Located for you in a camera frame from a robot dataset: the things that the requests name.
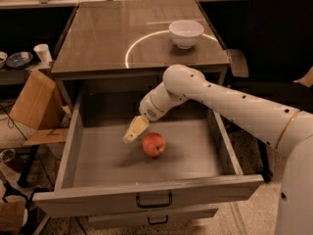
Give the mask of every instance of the chair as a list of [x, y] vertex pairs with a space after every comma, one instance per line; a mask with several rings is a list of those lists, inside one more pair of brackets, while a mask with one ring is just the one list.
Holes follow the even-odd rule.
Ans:
[[[229, 50], [227, 86], [313, 112], [313, 88], [295, 83], [313, 66], [313, 0], [250, 0], [241, 49]], [[266, 145], [258, 141], [270, 181]]]

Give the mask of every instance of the apple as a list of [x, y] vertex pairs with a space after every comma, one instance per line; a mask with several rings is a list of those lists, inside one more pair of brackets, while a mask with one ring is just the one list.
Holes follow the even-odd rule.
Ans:
[[144, 152], [151, 157], [158, 157], [166, 148], [165, 139], [156, 132], [146, 134], [143, 139]]

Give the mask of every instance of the cabinet top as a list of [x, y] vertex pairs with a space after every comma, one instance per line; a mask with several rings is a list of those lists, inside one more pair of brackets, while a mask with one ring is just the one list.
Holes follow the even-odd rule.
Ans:
[[[193, 20], [204, 27], [191, 49], [172, 43], [169, 25]], [[195, 0], [83, 2], [69, 28], [52, 73], [59, 78], [129, 71], [163, 71], [173, 64], [228, 65]]]

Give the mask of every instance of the drawer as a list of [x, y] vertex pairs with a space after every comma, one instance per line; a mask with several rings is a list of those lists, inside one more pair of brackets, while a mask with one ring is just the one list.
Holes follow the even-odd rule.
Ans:
[[214, 217], [217, 211], [217, 205], [201, 205], [171, 210], [125, 212], [112, 215], [92, 216], [89, 217], [89, 223], [95, 229], [158, 225], [172, 221], [210, 218]]
[[167, 142], [160, 157], [148, 157], [140, 138], [124, 144], [123, 135], [151, 88], [140, 88], [131, 78], [125, 90], [101, 84], [107, 82], [86, 81], [79, 92], [54, 192], [34, 195], [51, 217], [241, 201], [263, 182], [260, 175], [243, 175], [220, 115], [198, 102], [151, 122], [146, 132], [159, 132]]

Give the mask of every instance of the floor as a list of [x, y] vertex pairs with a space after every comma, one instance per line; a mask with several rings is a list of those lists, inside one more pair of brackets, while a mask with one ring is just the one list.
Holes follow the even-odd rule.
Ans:
[[[34, 130], [16, 123], [26, 137]], [[231, 140], [236, 151], [238, 160], [246, 174], [256, 173], [261, 167], [260, 158], [256, 150], [255, 140], [243, 131], [231, 134]], [[22, 145], [24, 138], [16, 127], [8, 120], [3, 111], [0, 110], [0, 151], [4, 148], [18, 148]], [[22, 159], [27, 155], [23, 149], [17, 149]], [[282, 173], [286, 158], [275, 151], [268, 149], [269, 163], [274, 172], [270, 183], [263, 183], [248, 201], [220, 204], [215, 217], [207, 219], [190, 220], [187, 222], [169, 222], [164, 225], [142, 226], [133, 228], [115, 228], [106, 230], [94, 230], [88, 224], [85, 216], [78, 218], [52, 218], [40, 234], [64, 235], [64, 234], [105, 234], [105, 235], [129, 235], [129, 234], [151, 234], [151, 235], [210, 235], [210, 234], [233, 234], [233, 235], [271, 235], [275, 233], [275, 222], [277, 216], [278, 201]], [[45, 146], [40, 147], [30, 174], [27, 178], [29, 187], [21, 188], [17, 185], [20, 174], [0, 163], [0, 170], [10, 184], [21, 192], [30, 196], [33, 188], [37, 185], [45, 186], [52, 190], [60, 159], [57, 159]], [[4, 194], [4, 187], [0, 185], [0, 197]]]

